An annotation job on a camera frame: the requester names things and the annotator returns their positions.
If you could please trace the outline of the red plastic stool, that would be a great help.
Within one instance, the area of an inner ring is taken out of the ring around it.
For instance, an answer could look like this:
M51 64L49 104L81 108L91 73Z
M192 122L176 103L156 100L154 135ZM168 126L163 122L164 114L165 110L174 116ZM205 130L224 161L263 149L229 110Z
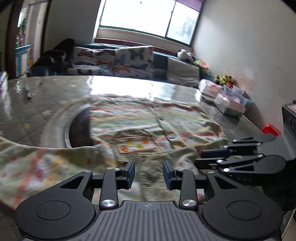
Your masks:
M267 124L265 125L262 129L261 129L262 133L270 133L273 134L275 136L279 136L282 133L280 132L279 129L277 129L275 126L271 125L271 124Z

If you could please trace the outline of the butterfly print cushion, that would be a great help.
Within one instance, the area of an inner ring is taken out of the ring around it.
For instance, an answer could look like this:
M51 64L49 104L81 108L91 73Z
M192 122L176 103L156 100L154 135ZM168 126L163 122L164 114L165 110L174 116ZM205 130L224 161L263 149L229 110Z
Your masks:
M117 49L75 47L67 75L104 75L152 79L154 47L138 46Z

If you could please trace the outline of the tissue pack on table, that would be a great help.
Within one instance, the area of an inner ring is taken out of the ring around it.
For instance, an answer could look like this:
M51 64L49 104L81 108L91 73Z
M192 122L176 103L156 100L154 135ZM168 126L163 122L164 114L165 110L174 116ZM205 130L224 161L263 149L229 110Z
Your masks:
M237 97L218 93L214 99L215 106L223 113L240 118L246 108L240 103Z

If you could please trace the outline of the clear plastic storage box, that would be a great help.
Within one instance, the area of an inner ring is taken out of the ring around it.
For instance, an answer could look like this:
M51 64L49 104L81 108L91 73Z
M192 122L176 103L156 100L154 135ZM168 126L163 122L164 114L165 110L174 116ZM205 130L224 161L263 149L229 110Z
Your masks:
M227 87L226 85L224 85L222 93L227 96L238 98L240 101L240 104L242 104L246 110L248 110L253 104L252 100L250 100L247 97L245 97L244 95L241 95L240 93L236 92L234 89Z

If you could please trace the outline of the floral patterned baby shirt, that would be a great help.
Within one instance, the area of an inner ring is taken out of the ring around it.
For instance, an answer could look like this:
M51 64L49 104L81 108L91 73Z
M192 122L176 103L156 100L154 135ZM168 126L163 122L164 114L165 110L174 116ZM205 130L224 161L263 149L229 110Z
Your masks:
M196 172L201 151L228 143L197 103L129 96L96 96L90 103L92 146L41 148L1 138L1 202L16 208L83 170L102 174L130 160L137 172L132 189L119 193L121 201L175 201L180 193L167 189L163 161Z

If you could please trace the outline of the grey plain cushion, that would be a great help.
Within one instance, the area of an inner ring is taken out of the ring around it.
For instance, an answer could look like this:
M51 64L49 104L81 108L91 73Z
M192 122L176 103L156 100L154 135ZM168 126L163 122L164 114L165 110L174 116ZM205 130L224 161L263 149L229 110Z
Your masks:
M200 82L200 69L195 65L168 58L166 80L172 84L197 88Z

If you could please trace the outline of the white plush toy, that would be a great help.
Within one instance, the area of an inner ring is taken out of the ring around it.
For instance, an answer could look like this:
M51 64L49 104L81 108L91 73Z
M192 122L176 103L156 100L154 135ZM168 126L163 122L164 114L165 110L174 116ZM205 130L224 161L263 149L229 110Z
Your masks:
M187 62L194 62L195 58L192 56L192 53L187 52L185 49L181 49L177 52L177 57L181 60L187 61Z

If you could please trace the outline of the black clothes pile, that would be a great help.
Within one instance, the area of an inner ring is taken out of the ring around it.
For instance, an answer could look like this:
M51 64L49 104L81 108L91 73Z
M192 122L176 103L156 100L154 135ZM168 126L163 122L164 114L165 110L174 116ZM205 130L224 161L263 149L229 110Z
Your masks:
M45 51L29 69L27 77L53 76L64 74L70 65L75 41L67 38L52 50Z

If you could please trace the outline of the small plush toys pile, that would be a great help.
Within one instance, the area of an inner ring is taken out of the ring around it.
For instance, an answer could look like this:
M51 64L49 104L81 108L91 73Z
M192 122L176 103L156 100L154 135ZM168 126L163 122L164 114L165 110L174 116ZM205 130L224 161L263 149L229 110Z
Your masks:
M229 88L232 88L236 84L236 79L232 77L231 75L216 75L214 78L214 82L221 86L227 86Z

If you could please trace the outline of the window with green frame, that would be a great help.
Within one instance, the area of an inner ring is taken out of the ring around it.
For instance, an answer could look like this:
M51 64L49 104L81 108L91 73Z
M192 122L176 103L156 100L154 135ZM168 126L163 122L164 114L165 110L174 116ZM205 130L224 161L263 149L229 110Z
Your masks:
M204 1L102 1L99 28L145 34L190 46Z

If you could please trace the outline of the quilted star table cover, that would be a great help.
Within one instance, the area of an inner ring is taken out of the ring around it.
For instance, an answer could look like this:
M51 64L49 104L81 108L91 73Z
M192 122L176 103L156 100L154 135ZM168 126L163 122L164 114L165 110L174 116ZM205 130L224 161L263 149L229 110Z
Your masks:
M25 84L32 99L28 100ZM8 81L1 103L1 138L41 148L79 148L93 145L90 138L90 99L96 96L129 96L197 103L216 123L228 142L259 134L246 117L224 115L201 101L199 90L151 80L111 76L43 76ZM1 240L21 238L15 209L1 202Z

